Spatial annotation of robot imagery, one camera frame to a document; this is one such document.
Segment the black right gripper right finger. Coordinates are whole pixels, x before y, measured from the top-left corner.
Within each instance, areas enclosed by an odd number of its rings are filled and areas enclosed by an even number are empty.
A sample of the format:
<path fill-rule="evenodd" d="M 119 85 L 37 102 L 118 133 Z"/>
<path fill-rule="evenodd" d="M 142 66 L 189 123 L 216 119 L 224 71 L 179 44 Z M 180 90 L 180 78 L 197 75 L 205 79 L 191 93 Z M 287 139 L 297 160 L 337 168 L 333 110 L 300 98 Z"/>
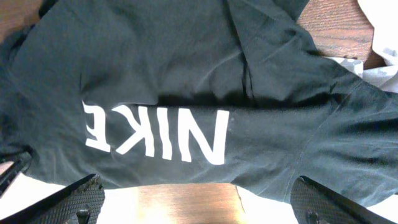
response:
<path fill-rule="evenodd" d="M 306 176 L 294 182 L 290 204 L 299 224 L 394 224 Z"/>

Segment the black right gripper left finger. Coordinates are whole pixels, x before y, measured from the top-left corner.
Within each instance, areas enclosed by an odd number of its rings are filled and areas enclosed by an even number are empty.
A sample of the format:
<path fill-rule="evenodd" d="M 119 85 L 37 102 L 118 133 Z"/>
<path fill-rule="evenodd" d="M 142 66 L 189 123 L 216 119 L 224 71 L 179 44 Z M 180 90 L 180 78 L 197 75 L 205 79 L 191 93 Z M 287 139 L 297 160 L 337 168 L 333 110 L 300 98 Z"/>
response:
<path fill-rule="evenodd" d="M 96 224 L 105 194 L 101 177 L 90 174 L 1 220 L 1 224 Z"/>

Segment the dark green Nike t-shirt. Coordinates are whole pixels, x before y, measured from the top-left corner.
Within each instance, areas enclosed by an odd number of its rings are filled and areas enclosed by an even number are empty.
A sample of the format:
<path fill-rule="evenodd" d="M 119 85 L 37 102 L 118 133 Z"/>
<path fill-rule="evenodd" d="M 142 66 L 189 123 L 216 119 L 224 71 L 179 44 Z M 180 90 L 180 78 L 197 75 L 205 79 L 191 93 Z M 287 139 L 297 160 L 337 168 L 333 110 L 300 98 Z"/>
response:
<path fill-rule="evenodd" d="M 397 95 L 316 54 L 305 1 L 45 1 L 1 45 L 1 158 L 68 185 L 230 183 L 289 202 L 304 175 L 397 192 Z"/>

